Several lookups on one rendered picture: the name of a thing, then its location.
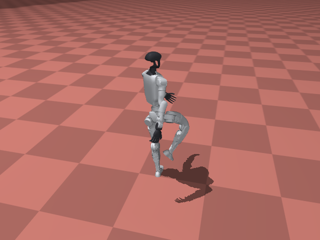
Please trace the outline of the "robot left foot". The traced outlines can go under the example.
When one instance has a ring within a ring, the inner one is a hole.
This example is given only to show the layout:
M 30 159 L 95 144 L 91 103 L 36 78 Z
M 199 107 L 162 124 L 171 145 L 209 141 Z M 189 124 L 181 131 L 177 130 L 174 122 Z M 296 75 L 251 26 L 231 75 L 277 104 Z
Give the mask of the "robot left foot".
M 161 176 L 161 173 L 163 172 L 163 169 L 164 169 L 163 165 L 160 165 L 160 172 L 158 170 L 155 172 L 155 176 L 157 178 Z

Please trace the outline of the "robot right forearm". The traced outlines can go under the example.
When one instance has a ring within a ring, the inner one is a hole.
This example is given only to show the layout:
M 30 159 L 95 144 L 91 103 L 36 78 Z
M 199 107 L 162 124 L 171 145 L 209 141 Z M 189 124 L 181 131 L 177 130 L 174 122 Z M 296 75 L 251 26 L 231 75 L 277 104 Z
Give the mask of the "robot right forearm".
M 166 101 L 162 101 L 159 106 L 159 109 L 157 109 L 158 114 L 157 114 L 156 122 L 158 123 L 158 128 L 160 129 L 163 127 L 164 116 L 165 116 L 167 105 L 168 103 Z

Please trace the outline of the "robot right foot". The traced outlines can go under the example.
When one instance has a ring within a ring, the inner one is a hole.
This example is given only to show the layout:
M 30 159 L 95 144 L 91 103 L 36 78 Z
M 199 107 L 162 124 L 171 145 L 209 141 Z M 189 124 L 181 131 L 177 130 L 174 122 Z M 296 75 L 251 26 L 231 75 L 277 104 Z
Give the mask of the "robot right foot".
M 166 157 L 168 157 L 170 160 L 174 160 L 173 159 L 173 154 L 171 154 L 170 153 L 170 150 L 165 150 L 165 151 L 163 151 L 163 153 L 164 153 L 164 155 L 166 156 Z

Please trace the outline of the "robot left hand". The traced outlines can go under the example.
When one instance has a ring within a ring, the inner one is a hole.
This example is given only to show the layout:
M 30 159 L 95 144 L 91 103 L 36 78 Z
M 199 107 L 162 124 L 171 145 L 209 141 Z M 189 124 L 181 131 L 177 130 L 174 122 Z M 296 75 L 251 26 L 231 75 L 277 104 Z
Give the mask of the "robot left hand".
M 176 97 L 174 97 L 174 96 L 172 96 L 172 94 L 174 95 L 174 93 L 167 93 L 166 92 L 166 96 L 165 96 L 165 99 L 167 100 L 167 101 L 169 101 L 170 103 L 172 103 L 172 102 L 174 102 L 173 100 L 175 100 L 175 99 L 173 99 L 173 98 L 176 98 Z M 173 97 L 173 98 L 172 98 Z M 171 100 L 171 99 L 173 99 L 173 100 Z M 172 102 L 171 102 L 172 101 Z M 173 104 L 173 103 L 172 103 Z

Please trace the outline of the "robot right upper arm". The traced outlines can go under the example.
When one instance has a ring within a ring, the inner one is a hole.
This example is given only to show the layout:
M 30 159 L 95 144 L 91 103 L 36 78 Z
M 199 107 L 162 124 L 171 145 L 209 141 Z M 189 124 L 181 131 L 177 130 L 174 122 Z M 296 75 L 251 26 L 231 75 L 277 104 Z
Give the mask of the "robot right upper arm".
M 156 85 L 158 86 L 158 105 L 161 105 L 166 95 L 167 80 L 161 76 L 157 77 Z M 167 102 L 167 101 L 166 101 Z

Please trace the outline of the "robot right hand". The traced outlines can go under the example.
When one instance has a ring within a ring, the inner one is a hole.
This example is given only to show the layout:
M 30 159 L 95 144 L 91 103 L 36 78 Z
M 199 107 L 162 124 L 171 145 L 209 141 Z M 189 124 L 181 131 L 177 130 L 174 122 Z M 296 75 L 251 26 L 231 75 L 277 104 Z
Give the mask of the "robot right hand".
M 154 134 L 153 134 L 153 137 L 152 137 L 152 139 L 151 140 L 149 140 L 150 142 L 152 142 L 152 143 L 158 143 L 159 142 L 159 140 L 161 140 L 162 139 L 162 132 L 161 132 L 161 130 L 162 130 L 162 128 L 158 128 L 158 125 L 159 125 L 159 123 L 157 122 L 156 123 L 156 126 L 155 126 L 155 132 L 154 132 Z

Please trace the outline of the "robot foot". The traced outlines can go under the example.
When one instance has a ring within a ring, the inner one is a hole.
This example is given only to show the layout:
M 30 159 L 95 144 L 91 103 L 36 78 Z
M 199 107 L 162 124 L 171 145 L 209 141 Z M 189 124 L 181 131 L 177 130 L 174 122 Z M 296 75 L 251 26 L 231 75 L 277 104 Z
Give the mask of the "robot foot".
M 168 157 L 170 160 L 174 160 L 173 159 L 173 154 L 171 154 L 170 153 L 170 150 L 165 150 L 165 151 L 163 151 L 163 153 L 164 153 L 164 155 L 166 156 L 166 157 Z
M 160 172 L 158 170 L 155 172 L 155 176 L 157 178 L 161 176 L 161 173 L 163 172 L 163 169 L 164 169 L 163 165 L 160 165 Z

